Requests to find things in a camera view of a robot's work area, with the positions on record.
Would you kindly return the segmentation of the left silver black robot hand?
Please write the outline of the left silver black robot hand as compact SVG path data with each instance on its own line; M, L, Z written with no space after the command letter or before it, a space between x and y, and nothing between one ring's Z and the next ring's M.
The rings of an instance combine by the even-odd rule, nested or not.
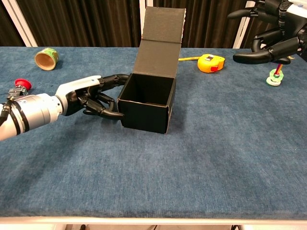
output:
M126 74L107 77L93 75L60 85L55 96L62 104L62 115L69 116L83 110L86 115L123 119L124 114L116 111L115 99L104 94L104 91L124 85L128 78Z

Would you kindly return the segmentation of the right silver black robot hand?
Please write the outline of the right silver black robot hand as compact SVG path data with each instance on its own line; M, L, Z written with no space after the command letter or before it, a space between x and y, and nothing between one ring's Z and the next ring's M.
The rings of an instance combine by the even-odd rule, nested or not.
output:
M288 65L289 57L307 49L307 2L305 0L257 0L254 7L230 13L229 19L257 18L275 28L254 36L250 53L233 55L243 64L268 62Z

